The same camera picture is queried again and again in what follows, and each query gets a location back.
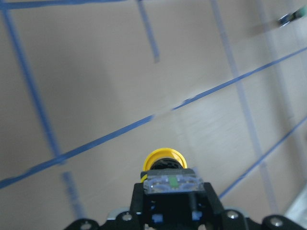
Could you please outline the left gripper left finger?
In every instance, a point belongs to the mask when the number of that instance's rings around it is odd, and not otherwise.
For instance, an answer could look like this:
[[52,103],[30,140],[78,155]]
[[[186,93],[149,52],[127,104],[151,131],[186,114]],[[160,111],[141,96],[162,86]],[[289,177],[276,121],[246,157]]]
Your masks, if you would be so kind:
[[145,194],[143,183],[136,183],[134,185],[130,203],[130,214],[138,230],[144,230],[145,225],[150,222],[150,202]]

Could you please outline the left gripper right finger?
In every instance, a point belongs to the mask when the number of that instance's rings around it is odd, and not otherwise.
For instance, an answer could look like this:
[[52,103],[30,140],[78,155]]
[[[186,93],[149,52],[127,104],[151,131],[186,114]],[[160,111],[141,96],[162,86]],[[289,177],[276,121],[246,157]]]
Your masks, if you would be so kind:
[[199,193],[199,208],[205,215],[219,215],[224,207],[209,182],[202,183],[203,190]]

